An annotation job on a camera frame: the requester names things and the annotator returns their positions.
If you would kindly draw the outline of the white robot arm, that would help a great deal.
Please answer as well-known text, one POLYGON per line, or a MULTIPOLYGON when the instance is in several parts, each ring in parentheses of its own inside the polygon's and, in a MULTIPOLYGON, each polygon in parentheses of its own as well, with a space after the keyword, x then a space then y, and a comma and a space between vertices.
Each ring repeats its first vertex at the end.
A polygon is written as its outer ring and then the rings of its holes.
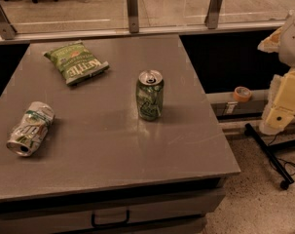
POLYGON ((295 11, 290 11, 285 24, 262 40, 257 49, 278 53, 279 61, 290 67, 283 76, 274 75, 259 125, 261 133, 273 136, 295 117, 295 11))

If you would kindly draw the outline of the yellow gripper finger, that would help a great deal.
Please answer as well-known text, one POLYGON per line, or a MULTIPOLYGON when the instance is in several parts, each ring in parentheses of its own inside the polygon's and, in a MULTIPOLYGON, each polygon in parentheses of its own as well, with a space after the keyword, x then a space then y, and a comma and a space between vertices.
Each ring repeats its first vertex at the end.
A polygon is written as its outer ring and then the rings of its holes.
POLYGON ((295 117, 295 68, 271 81, 259 130, 273 136, 282 132, 295 117))
POLYGON ((280 46, 281 27, 275 30, 270 36, 262 40, 257 49, 265 53, 277 53, 280 46))

